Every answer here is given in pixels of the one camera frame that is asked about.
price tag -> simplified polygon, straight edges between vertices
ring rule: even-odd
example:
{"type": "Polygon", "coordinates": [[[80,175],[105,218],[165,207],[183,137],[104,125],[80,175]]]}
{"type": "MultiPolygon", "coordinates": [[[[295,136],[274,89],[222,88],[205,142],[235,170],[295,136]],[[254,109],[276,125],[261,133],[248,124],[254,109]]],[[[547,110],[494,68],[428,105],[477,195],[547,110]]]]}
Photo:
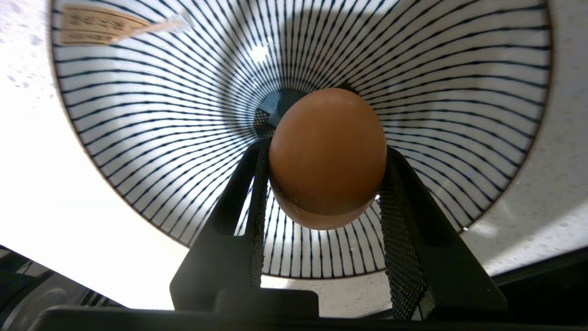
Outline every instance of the price tag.
{"type": "Polygon", "coordinates": [[[110,45],[150,26],[144,19],[100,7],[65,5],[62,13],[59,40],[63,46],[110,45]]]}

white surface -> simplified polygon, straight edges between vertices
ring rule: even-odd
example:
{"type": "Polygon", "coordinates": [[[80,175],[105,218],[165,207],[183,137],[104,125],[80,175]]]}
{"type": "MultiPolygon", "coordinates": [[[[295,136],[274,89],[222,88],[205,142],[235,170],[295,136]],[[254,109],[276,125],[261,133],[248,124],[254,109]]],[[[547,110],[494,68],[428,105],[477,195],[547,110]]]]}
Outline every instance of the white surface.
{"type": "MultiPolygon", "coordinates": [[[[552,11],[556,86],[534,154],[464,235],[490,273],[588,243],[588,2],[555,1],[552,11]]],[[[127,207],[82,152],[52,83],[46,17],[46,1],[0,0],[0,243],[129,307],[169,309],[168,284],[186,249],[127,207]]],[[[389,306],[383,273],[263,283],[319,292],[323,316],[389,306]]]]}

bowl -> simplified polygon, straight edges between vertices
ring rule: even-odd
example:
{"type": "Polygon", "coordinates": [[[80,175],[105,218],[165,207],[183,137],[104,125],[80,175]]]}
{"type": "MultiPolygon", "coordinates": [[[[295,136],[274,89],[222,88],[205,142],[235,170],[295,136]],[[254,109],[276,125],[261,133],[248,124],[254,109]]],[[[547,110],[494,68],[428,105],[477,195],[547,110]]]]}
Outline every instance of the bowl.
{"type": "MultiPolygon", "coordinates": [[[[56,76],[83,148],[131,208],[186,246],[247,146],[271,136],[272,96],[360,95],[462,231],[521,168],[549,90],[543,0],[54,0],[52,10],[56,76]],[[71,5],[98,9],[73,16],[71,5]],[[103,37],[119,19],[177,18],[112,44],[103,37]],[[64,43],[75,23],[90,27],[85,42],[64,43]]],[[[266,274],[384,269],[377,196],[336,230],[295,224],[271,191],[266,216],[266,274]]]]}

blue and white bowl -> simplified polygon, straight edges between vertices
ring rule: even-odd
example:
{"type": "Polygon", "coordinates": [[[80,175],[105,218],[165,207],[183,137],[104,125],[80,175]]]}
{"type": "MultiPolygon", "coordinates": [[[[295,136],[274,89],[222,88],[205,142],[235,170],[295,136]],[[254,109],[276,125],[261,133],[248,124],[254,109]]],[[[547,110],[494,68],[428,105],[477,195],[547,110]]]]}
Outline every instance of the blue and white bowl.
{"type": "MultiPolygon", "coordinates": [[[[187,246],[247,146],[271,134],[258,109],[271,93],[356,91],[461,231],[521,167],[550,82],[546,0],[54,0],[52,18],[59,87],[83,147],[129,206],[187,246]],[[66,4],[153,23],[184,13],[192,26],[62,47],[66,4]]],[[[329,231],[293,223],[272,192],[267,208],[266,274],[383,270],[377,199],[329,231]]]]}

striped bowl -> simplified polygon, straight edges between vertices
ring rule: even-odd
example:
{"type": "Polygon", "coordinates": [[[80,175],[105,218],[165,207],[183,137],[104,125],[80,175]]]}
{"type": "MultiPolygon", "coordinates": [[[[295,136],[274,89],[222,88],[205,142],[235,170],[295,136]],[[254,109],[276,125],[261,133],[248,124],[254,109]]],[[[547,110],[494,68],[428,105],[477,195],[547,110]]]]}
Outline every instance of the striped bowl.
{"type": "MultiPolygon", "coordinates": [[[[54,0],[52,9],[55,70],[84,149],[129,206],[186,246],[247,146],[271,135],[259,107],[272,93],[358,93],[462,231],[521,167],[549,89],[546,0],[54,0]],[[67,4],[152,23],[182,13],[191,25],[62,47],[67,4]]],[[[314,231],[270,192],[263,272],[383,270],[378,204],[345,227],[314,231]]]]}

